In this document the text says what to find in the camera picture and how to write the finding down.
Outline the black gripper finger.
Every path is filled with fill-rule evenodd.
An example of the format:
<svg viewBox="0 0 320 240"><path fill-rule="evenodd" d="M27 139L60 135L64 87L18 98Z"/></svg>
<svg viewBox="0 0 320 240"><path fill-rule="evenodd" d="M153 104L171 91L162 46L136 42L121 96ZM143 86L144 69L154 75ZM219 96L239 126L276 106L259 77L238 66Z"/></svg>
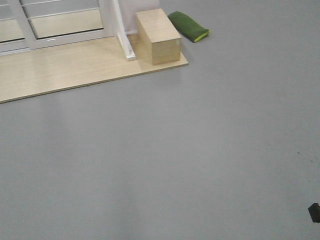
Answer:
<svg viewBox="0 0 320 240"><path fill-rule="evenodd" d="M320 223L320 205L313 203L308 207L308 212L313 223Z"/></svg>

